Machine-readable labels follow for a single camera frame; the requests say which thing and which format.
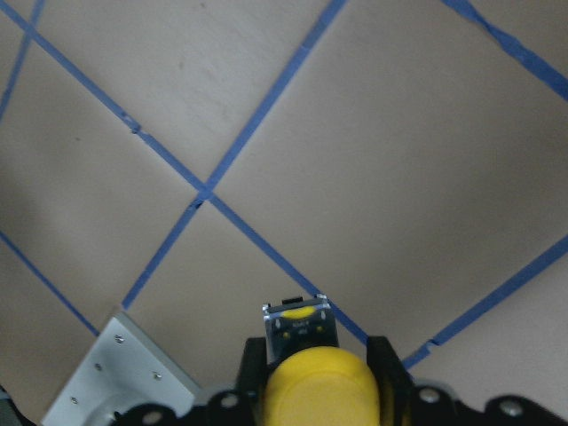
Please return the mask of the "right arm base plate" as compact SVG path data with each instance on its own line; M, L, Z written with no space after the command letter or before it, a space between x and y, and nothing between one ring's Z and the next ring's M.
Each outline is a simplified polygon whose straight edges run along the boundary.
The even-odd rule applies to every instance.
M155 403L178 416L201 387L124 312L106 324L41 420L42 425L109 425L116 414Z

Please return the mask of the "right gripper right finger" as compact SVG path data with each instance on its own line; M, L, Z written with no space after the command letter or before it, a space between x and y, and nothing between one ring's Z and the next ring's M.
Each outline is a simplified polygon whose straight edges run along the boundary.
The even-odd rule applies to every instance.
M369 336L366 361L381 398L408 399L414 382L386 336Z

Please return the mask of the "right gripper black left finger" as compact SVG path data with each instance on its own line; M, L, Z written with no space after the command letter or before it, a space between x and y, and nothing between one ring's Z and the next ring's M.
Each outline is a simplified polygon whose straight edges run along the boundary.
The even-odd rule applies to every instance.
M266 339L250 337L244 345L234 389L249 399L262 399L271 371Z

